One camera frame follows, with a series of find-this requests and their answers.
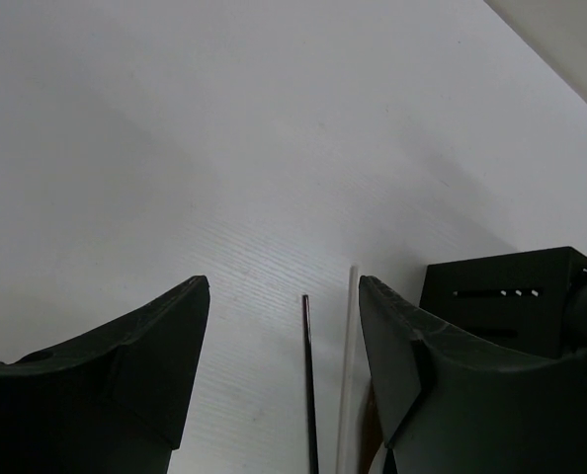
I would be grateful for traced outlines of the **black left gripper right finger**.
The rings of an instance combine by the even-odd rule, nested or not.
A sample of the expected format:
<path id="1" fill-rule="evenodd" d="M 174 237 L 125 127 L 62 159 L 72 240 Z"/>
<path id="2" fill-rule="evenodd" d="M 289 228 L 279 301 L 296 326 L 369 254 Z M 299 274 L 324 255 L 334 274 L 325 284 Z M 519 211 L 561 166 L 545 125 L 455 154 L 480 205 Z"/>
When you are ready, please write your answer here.
<path id="1" fill-rule="evenodd" d="M 359 282 L 383 440 L 400 473 L 587 473 L 587 349 L 507 349 Z"/>

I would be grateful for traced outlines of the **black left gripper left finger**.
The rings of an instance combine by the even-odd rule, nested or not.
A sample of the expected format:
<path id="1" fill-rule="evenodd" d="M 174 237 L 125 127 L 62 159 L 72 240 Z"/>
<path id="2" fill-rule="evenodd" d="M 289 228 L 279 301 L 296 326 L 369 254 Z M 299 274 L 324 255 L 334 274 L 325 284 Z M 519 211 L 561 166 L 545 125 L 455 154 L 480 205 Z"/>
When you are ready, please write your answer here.
<path id="1" fill-rule="evenodd" d="M 0 473 L 164 473 L 210 309 L 193 276 L 78 337 L 0 362 Z"/>

